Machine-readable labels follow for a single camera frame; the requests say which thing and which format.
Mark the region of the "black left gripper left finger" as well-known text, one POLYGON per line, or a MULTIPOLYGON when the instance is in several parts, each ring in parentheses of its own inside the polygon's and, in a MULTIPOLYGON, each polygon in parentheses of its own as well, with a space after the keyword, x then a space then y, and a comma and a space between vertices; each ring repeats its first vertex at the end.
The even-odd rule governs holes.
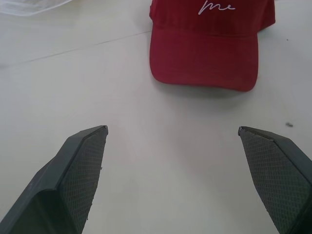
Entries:
POLYGON ((0 222, 2 234, 80 234, 98 187, 108 127, 82 130, 64 142, 0 222))

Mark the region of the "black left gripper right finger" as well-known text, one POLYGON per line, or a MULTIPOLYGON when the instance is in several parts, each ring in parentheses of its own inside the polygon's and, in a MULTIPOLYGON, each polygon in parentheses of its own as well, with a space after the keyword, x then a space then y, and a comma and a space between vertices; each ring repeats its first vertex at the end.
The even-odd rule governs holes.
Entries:
POLYGON ((312 161, 289 138, 238 130, 255 189, 280 234, 312 232, 312 161))

